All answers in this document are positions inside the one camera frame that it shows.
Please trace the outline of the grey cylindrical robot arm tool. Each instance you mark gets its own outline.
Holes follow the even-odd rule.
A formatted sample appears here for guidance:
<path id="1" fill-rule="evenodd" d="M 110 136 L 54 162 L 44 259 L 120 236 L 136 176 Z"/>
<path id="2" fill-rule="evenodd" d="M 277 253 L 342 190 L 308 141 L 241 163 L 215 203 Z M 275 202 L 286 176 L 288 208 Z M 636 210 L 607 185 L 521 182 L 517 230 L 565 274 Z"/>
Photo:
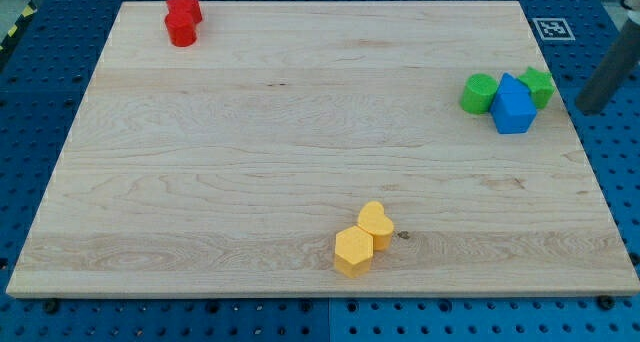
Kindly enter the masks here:
<path id="1" fill-rule="evenodd" d="M 619 0 L 627 20 L 575 99 L 584 115 L 599 114 L 639 64 L 639 0 Z"/>

